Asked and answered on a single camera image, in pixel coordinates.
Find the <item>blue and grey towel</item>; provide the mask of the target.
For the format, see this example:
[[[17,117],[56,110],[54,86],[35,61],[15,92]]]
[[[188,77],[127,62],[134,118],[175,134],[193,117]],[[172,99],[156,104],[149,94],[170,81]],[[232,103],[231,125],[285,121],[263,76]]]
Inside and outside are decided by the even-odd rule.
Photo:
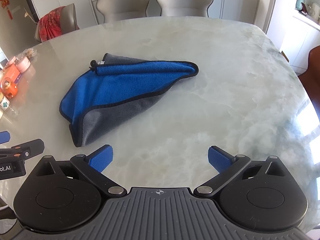
[[[156,104],[178,81],[199,73],[188,61],[105,54],[90,62],[60,102],[75,147],[87,146]]]

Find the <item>orange toy pot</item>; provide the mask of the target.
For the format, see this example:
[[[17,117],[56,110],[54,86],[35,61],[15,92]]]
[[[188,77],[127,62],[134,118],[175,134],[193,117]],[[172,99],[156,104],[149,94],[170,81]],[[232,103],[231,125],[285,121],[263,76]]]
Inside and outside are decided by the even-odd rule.
[[[15,97],[18,92],[17,85],[8,77],[4,78],[1,81],[1,90],[3,94],[9,99]]]

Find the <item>orange box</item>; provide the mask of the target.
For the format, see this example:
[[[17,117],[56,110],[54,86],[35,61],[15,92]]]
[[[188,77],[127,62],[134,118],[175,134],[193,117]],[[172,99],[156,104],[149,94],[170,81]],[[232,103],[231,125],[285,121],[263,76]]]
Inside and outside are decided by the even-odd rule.
[[[3,77],[2,79],[10,79],[14,84],[18,84],[20,82],[22,74],[17,69],[15,64],[12,64],[10,66],[6,66],[3,69]]]

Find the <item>pink round container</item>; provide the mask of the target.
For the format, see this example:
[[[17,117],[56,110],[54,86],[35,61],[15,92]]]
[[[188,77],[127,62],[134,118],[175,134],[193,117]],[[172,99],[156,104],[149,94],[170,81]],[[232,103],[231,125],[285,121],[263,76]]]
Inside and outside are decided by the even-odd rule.
[[[16,59],[15,64],[20,73],[24,73],[30,67],[30,61],[26,56]]]

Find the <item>clear snack bag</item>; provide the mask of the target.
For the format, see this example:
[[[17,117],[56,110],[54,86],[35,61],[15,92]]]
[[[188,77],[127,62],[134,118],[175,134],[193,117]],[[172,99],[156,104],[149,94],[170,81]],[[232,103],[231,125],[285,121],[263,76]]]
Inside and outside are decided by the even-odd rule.
[[[36,54],[37,54],[37,50],[34,48],[28,48],[22,52],[22,55],[27,57],[29,61],[32,61],[33,58],[36,56]]]

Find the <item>brown leather chair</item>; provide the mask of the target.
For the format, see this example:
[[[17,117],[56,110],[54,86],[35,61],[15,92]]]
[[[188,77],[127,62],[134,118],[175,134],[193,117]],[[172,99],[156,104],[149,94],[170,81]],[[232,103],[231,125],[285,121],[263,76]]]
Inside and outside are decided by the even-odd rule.
[[[308,68],[298,76],[305,88],[318,118],[320,117],[320,46],[311,49],[308,55]]]

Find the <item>beige chair left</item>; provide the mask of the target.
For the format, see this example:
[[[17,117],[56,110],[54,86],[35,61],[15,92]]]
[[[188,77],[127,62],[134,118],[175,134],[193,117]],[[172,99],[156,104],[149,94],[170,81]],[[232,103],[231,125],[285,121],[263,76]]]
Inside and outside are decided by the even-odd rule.
[[[150,0],[97,0],[97,10],[103,15],[104,23],[144,18]]]

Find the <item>teal vase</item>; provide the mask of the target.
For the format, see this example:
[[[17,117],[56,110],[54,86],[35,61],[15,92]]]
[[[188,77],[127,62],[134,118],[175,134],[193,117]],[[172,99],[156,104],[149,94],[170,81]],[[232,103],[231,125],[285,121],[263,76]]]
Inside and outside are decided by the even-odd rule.
[[[296,1],[296,9],[301,11],[303,9],[303,4],[305,3],[305,0],[297,0]]]

